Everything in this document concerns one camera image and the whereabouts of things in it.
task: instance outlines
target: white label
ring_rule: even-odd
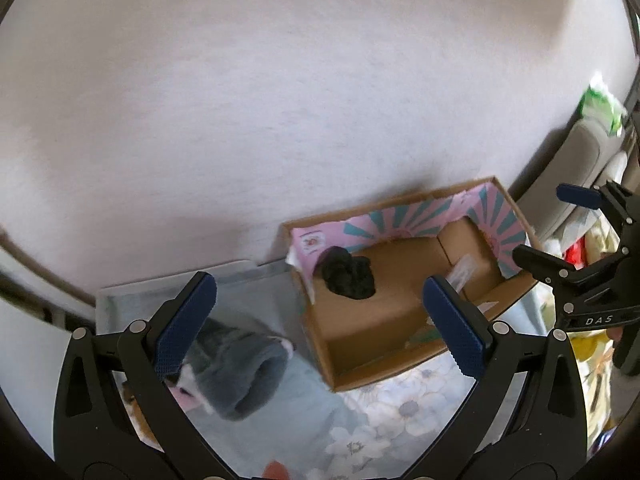
[[[322,231],[305,233],[300,237],[300,243],[302,244],[302,252],[309,256],[320,249],[324,249],[324,233]]]

